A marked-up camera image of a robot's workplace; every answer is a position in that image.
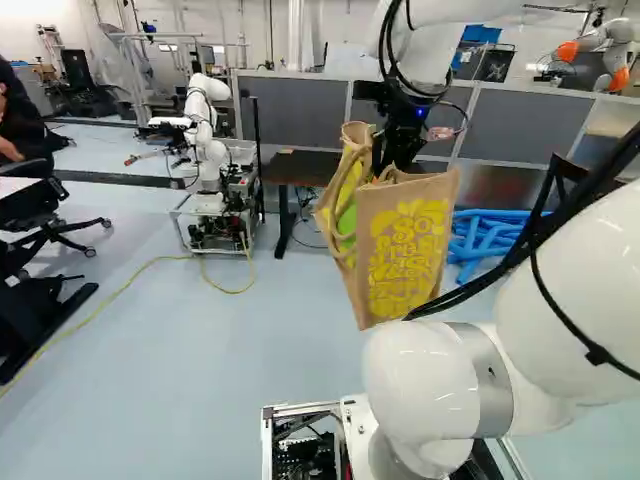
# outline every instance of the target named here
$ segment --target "black office chair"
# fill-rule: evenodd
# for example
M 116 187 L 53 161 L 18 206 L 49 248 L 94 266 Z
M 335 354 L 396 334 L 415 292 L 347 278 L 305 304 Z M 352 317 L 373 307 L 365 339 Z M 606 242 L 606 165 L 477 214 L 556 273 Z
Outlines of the black office chair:
M 58 242 L 67 247 L 79 250 L 87 257 L 94 257 L 96 249 L 81 245 L 66 238 L 63 234 L 82 230 L 101 224 L 111 228 L 111 220 L 104 217 L 94 218 L 86 222 L 66 224 L 56 213 L 59 202 L 69 197 L 69 192 L 53 175 L 53 160 L 40 158 L 13 163 L 0 167 L 0 177 L 45 178 L 46 188 L 34 188 L 18 192 L 8 199 L 0 210 L 0 231 L 20 233 L 38 229 L 19 240 L 7 244 L 2 254 L 0 247 L 0 280 L 10 276 L 25 278 L 28 276 L 24 266 L 38 253 L 47 242 Z
M 98 223 L 105 228 L 111 221 L 99 217 L 87 222 L 66 225 L 56 210 L 69 197 L 62 183 L 53 175 L 53 159 L 27 160 L 0 167 L 0 176 L 42 178 L 31 186 L 0 201 L 0 231 L 28 232 L 13 243 L 0 240 L 0 385 L 9 382 L 53 333 L 98 289 L 97 283 L 85 283 L 70 297 L 58 297 L 62 285 L 74 277 L 31 278 L 25 266 L 47 242 L 59 242 L 84 252 L 96 254 L 93 247 L 72 242 L 63 234 Z M 16 277 L 13 285 L 7 281 Z

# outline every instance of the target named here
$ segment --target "black desk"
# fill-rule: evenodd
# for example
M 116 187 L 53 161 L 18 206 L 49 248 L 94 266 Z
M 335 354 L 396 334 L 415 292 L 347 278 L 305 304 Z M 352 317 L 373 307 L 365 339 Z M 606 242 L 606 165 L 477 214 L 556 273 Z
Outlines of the black desk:
M 263 180 L 278 185 L 280 238 L 275 251 L 277 259 L 284 257 L 296 220 L 296 214 L 289 211 L 287 187 L 326 187 L 338 168 L 341 155 L 340 152 L 283 149 L 263 167 Z

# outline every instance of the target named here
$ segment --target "white robotic arm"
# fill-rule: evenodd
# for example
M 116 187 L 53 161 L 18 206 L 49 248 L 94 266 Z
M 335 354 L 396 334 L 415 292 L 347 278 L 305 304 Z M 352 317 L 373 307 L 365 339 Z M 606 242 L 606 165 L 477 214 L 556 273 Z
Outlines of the white robotic arm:
M 614 18 L 586 35 L 563 43 L 552 54 L 552 58 L 572 63 L 579 52 L 593 52 L 606 47 L 602 61 L 609 73 L 598 78 L 594 90 L 617 92 L 629 83 L 627 52 L 630 44 L 637 39 L 640 39 L 640 34 L 631 20 Z
M 196 73 L 189 81 L 184 115 L 196 124 L 196 131 L 185 132 L 185 138 L 195 146 L 196 160 L 201 162 L 200 181 L 205 190 L 216 190 L 220 166 L 229 160 L 225 145 L 213 137 L 218 113 L 211 102 L 229 98 L 231 89 L 220 80 Z
M 537 253 L 562 310 L 636 372 L 637 205 L 640 180 L 582 211 Z M 423 319 L 376 327 L 364 380 L 376 435 L 386 439 L 372 441 L 376 456 L 388 459 L 378 460 L 385 471 L 400 460 L 415 474 L 441 479 L 464 463 L 472 438 L 554 430 L 590 408 L 640 395 L 640 381 L 588 359 L 584 342 L 541 295 L 529 260 L 500 289 L 495 317 L 495 325 Z
M 392 0 L 379 0 L 367 35 L 367 51 L 378 56 L 380 28 Z M 467 24 L 517 14 L 525 0 L 405 0 L 393 24 L 393 45 L 405 76 L 425 84 L 443 84 Z M 562 6 L 564 0 L 542 5 Z

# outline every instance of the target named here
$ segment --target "table leg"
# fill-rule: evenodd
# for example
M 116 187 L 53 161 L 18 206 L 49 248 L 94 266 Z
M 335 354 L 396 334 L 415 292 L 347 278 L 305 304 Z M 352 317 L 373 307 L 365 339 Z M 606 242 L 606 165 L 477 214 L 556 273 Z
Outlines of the table leg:
M 282 260 L 296 220 L 296 214 L 289 212 L 287 185 L 278 185 L 278 207 L 280 209 L 280 238 L 278 239 L 274 256 L 278 260 Z

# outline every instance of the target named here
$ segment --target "gray floor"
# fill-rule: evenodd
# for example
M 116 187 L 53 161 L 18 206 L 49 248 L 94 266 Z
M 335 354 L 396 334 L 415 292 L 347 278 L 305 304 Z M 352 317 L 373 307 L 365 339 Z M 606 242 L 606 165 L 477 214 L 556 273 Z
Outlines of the gray floor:
M 84 127 L 79 147 L 58 155 L 58 168 L 107 169 L 130 151 L 148 148 L 126 138 L 129 130 L 111 130 Z M 121 141 L 96 152 L 114 138 Z M 151 174 L 153 164 L 145 165 L 142 173 Z M 149 259 L 181 253 L 166 212 L 182 193 L 66 185 L 71 198 L 63 216 L 104 215 L 115 225 L 74 236 L 95 245 L 98 257 L 56 246 L 31 268 L 100 282 L 68 328 Z M 247 293 L 211 289 L 194 261 L 157 264 L 89 327 L 47 352 L 0 402 L 0 478 L 257 479 L 260 407 L 361 391 L 366 333 L 356 329 L 340 276 L 322 250 L 292 244 L 276 261 L 277 220 L 269 215 L 259 233 L 257 281 Z M 296 235 L 318 240 L 304 225 Z M 207 266 L 211 277 L 232 288 L 248 278 L 244 260 L 211 258 Z M 455 274 L 446 272 L 445 288 Z M 440 318 L 486 321 L 494 296 L 495 290 L 485 292 Z M 635 479 L 638 433 L 638 404 L 629 403 L 515 443 L 536 479 Z

